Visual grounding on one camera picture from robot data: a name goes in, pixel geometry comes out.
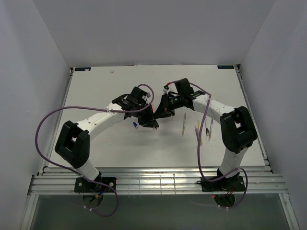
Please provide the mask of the grey silver pen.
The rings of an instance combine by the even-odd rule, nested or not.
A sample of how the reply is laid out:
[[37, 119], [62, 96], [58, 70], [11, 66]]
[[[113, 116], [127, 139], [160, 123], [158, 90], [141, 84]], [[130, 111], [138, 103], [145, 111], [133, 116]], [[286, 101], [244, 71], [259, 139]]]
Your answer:
[[187, 118], [187, 113], [185, 112], [183, 116], [183, 125], [182, 125], [182, 132], [181, 132], [182, 137], [184, 137], [184, 133], [185, 133], [186, 118]]

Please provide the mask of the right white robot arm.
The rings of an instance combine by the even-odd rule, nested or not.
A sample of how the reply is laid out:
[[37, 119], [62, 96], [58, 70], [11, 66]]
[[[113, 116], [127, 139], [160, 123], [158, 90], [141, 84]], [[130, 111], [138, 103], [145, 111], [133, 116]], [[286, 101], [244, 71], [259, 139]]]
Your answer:
[[215, 177], [207, 178], [203, 175], [198, 183], [205, 188], [228, 190], [239, 182], [243, 157], [258, 138], [249, 110], [244, 106], [235, 108], [213, 100], [205, 90], [195, 91], [195, 85], [186, 78], [174, 84], [176, 92], [170, 91], [168, 85], [164, 86], [164, 94], [154, 117], [171, 117], [176, 109], [186, 107], [218, 122], [225, 146], [224, 158]]

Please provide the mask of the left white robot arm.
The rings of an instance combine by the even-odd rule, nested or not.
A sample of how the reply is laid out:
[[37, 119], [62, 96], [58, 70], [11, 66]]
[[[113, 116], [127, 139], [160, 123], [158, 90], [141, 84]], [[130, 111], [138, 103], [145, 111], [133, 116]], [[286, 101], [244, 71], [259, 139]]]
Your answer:
[[153, 117], [150, 93], [134, 87], [131, 93], [123, 94], [103, 109], [76, 123], [67, 121], [61, 128], [55, 145], [55, 152], [72, 166], [77, 173], [86, 177], [85, 186], [90, 191], [101, 188], [100, 172], [90, 161], [90, 143], [112, 125], [129, 117], [135, 117], [143, 127], [158, 128]]

